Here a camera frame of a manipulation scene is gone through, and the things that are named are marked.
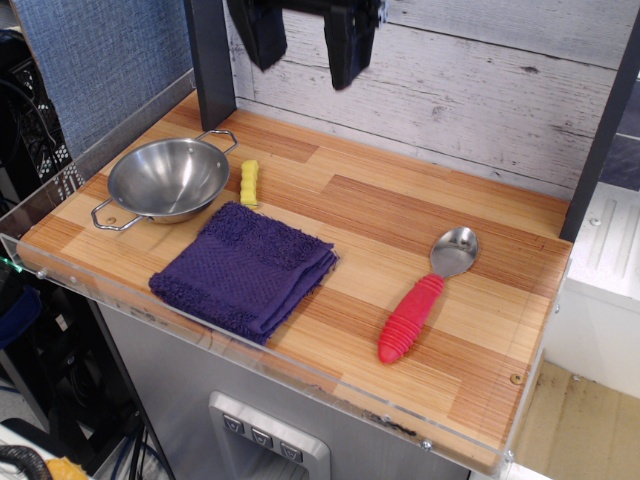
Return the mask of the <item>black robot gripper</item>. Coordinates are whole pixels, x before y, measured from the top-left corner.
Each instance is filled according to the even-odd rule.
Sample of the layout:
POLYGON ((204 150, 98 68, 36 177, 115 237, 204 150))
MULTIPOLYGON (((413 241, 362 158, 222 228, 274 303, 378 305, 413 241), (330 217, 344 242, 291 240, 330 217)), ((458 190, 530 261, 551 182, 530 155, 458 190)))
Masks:
POLYGON ((337 91, 349 87, 369 66, 377 23, 386 23, 389 17, 386 1, 232 0, 227 6, 249 59, 260 70, 268 70, 286 53, 282 9, 315 15, 325 13, 324 35, 331 81, 337 91))

